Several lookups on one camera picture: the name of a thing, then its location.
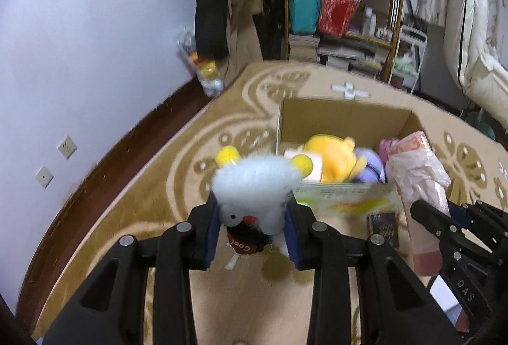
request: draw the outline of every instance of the toy red nose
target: toy red nose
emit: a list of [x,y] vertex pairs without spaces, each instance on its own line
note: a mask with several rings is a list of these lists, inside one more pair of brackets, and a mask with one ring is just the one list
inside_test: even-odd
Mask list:
[[257,217],[255,216],[243,216],[242,221],[249,226],[254,226],[257,223]]

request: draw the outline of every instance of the wall socket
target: wall socket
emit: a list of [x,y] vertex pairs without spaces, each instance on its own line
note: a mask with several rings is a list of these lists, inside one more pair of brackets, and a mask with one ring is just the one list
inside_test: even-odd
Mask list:
[[73,153],[78,149],[78,147],[74,144],[72,139],[67,136],[62,142],[58,145],[58,150],[60,153],[64,155],[65,158],[69,158],[73,155]]
[[35,179],[41,184],[42,187],[47,188],[49,182],[53,180],[53,175],[47,167],[42,166],[35,175]]

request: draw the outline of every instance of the silver screw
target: silver screw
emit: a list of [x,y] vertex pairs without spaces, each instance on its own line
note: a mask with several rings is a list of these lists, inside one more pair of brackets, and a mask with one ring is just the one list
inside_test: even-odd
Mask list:
[[312,228],[316,231],[316,232],[324,232],[325,230],[327,230],[328,228],[328,225],[324,222],[314,222],[312,224]]
[[122,246],[130,246],[134,242],[134,236],[132,236],[132,235],[122,236],[118,242]]
[[375,233],[370,237],[370,241],[375,245],[380,246],[384,243],[384,237]]
[[188,232],[192,229],[192,225],[189,222],[181,222],[176,225],[176,230],[180,233]]

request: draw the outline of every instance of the teal bin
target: teal bin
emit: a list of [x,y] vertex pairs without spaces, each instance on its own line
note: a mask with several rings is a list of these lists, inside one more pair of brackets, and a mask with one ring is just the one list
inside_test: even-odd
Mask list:
[[314,34],[317,30],[321,0],[289,0],[291,32]]

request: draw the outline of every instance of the purple plush toy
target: purple plush toy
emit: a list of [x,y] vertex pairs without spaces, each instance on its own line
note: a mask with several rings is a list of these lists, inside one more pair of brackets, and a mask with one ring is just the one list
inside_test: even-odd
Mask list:
[[367,159],[367,167],[354,178],[354,182],[385,183],[384,165],[374,150],[359,147],[355,150],[355,155],[356,157],[365,157]]

